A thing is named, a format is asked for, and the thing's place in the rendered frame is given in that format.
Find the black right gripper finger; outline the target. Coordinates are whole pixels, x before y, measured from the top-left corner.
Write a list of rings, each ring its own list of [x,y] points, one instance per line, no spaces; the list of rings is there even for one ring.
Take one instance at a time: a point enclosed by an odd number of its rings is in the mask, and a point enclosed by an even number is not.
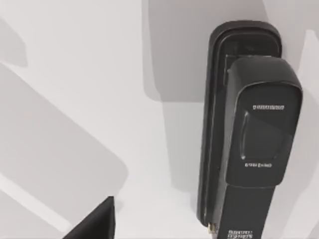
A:
[[[115,200],[107,197],[62,239],[115,239]]]

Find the black stapler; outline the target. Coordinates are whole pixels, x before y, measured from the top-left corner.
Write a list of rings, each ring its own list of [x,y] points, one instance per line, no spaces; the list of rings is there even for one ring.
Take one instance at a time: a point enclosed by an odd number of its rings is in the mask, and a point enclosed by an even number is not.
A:
[[[282,51],[264,21],[228,21],[210,35],[196,215],[211,239],[262,239],[303,102]]]

